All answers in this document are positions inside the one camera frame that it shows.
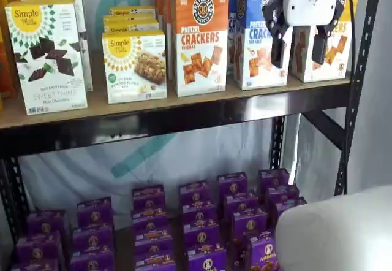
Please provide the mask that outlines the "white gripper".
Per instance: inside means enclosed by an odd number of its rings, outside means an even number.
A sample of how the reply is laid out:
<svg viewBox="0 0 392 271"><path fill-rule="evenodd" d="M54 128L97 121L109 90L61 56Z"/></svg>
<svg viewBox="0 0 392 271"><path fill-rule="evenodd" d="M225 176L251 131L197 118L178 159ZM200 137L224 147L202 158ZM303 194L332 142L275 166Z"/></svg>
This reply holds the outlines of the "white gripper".
<svg viewBox="0 0 392 271"><path fill-rule="evenodd" d="M271 62L282 68L284 36L290 26L315 26L312 60L323 64L328 38L344 11L341 0L269 0L263 6L266 27L271 33Z"/></svg>

